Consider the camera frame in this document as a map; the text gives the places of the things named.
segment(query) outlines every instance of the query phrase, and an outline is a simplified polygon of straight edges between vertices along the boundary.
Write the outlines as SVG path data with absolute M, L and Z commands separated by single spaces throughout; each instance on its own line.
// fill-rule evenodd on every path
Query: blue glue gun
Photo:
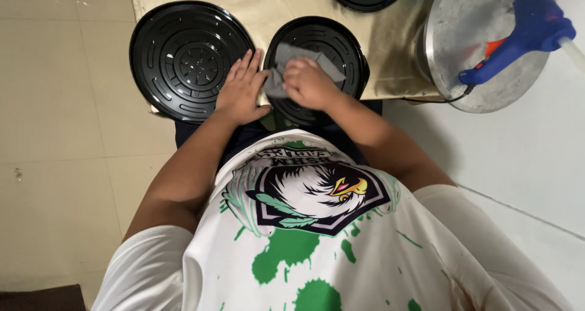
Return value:
M 513 5 L 514 31 L 508 38 L 494 42 L 495 48 L 494 43 L 488 43 L 486 59 L 459 74 L 463 84 L 486 83 L 522 55 L 532 51 L 556 51 L 560 48 L 560 38 L 572 40 L 577 35 L 573 23 L 564 17 L 555 0 L 515 0 Z

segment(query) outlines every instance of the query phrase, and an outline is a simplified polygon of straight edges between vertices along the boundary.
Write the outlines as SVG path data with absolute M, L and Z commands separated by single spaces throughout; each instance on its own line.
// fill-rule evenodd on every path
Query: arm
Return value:
M 214 113 L 199 127 L 156 175 L 124 241 L 158 225 L 176 225 L 191 233 L 197 213 L 211 192 L 219 160 L 238 125 L 267 114 L 270 106 L 256 107 L 256 97 L 268 71 L 257 72 L 261 50 L 252 61 L 248 50 L 230 69 L 218 95 Z
M 362 151 L 371 167 L 391 174 L 410 191 L 433 184 L 456 186 L 410 136 L 342 93 L 311 59 L 288 62 L 284 88 L 298 104 L 325 111 Z

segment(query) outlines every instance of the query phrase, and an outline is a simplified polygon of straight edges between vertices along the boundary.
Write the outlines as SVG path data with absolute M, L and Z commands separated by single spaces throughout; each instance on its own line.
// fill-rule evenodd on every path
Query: cleaning rag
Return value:
M 329 77 L 331 77 L 334 82 L 338 83 L 345 80 L 345 76 L 323 53 L 309 51 L 308 49 L 291 46 L 285 42 L 282 42 L 276 47 L 276 55 L 274 56 L 276 68 L 270 68 L 270 75 L 264 82 L 264 85 L 262 85 L 262 90 L 268 97 L 289 97 L 287 92 L 282 88 L 282 75 L 284 74 L 287 63 L 299 56 L 306 56 L 317 62 L 323 71 L 329 75 Z

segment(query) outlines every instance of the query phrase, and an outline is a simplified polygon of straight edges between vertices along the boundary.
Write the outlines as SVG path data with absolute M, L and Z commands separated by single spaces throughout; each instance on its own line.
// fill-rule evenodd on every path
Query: black cable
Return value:
M 413 98 L 399 98 L 399 100 L 405 100 L 405 101 L 410 101 L 410 102 L 419 102 L 419 103 L 453 103 L 455 101 L 459 101 L 462 98 L 466 97 L 467 95 L 469 95 L 469 93 L 472 92 L 472 90 L 475 88 L 475 84 L 471 83 L 469 85 L 467 85 L 467 89 L 465 89 L 465 91 L 463 92 L 463 94 L 459 97 L 456 97 L 452 100 L 446 100 L 446 101 L 423 101 L 423 100 L 415 100 Z

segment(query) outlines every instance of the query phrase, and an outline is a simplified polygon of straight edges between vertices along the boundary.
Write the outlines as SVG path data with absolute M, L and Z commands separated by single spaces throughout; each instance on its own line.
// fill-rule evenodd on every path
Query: person's right hand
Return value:
M 297 104 L 313 110 L 326 111 L 335 98 L 344 94 L 329 75 L 310 58 L 300 57 L 287 63 L 282 88 Z

